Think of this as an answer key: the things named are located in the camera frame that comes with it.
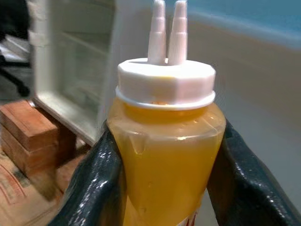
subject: white cap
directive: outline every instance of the white cap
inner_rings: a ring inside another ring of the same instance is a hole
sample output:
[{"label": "white cap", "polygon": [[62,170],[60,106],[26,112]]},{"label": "white cap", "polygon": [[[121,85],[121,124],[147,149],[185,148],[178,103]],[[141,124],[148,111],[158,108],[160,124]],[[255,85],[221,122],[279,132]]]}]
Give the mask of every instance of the white cap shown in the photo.
[{"label": "white cap", "polygon": [[214,101],[215,70],[187,58],[187,1],[175,4],[168,59],[165,59],[165,3],[154,1],[148,58],[118,66],[116,95],[141,108],[189,110]]}]

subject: bottle neck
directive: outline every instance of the bottle neck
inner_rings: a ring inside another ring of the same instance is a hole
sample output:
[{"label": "bottle neck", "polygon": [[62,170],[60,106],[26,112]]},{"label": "bottle neck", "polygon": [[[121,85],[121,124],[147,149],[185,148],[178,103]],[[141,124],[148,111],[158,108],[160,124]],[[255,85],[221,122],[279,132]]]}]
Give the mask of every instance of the bottle neck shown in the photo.
[{"label": "bottle neck", "polygon": [[147,109],[128,105],[122,102],[125,114],[127,117],[134,121],[141,123],[176,123],[182,121],[193,120],[203,115],[208,106],[193,109],[193,110],[180,110],[180,111],[164,111],[158,109]]}]

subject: squeeze bottle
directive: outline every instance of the squeeze bottle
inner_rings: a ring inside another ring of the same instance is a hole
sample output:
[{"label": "squeeze bottle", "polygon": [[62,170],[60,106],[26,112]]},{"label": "squeeze bottle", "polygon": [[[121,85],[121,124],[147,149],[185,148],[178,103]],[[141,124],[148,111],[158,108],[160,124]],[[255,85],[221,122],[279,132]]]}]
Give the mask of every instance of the squeeze bottle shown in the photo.
[{"label": "squeeze bottle", "polygon": [[118,66],[108,126],[127,181],[124,226],[192,226],[225,130],[215,70],[187,60],[187,2],[175,4],[166,58],[165,2],[154,1],[148,58]]}]

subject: yellow liquid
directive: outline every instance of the yellow liquid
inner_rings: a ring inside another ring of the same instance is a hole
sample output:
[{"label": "yellow liquid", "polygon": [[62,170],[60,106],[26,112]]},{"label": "yellow liquid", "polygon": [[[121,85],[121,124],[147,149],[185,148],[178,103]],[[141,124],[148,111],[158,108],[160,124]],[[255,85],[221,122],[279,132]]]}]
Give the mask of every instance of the yellow liquid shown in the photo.
[{"label": "yellow liquid", "polygon": [[125,165],[124,226],[176,226],[191,215],[224,133],[219,108],[159,111],[116,100],[108,123]]}]

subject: dual nozzle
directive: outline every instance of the dual nozzle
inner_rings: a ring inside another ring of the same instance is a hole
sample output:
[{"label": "dual nozzle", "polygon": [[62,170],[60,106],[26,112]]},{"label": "dual nozzle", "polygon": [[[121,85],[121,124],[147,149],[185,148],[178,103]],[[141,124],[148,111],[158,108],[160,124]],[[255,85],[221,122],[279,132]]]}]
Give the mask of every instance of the dual nozzle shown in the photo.
[{"label": "dual nozzle", "polygon": [[[187,1],[175,3],[173,27],[168,48],[168,65],[180,65],[187,58]],[[148,62],[166,63],[166,19],[164,0],[155,0],[151,20]]]}]

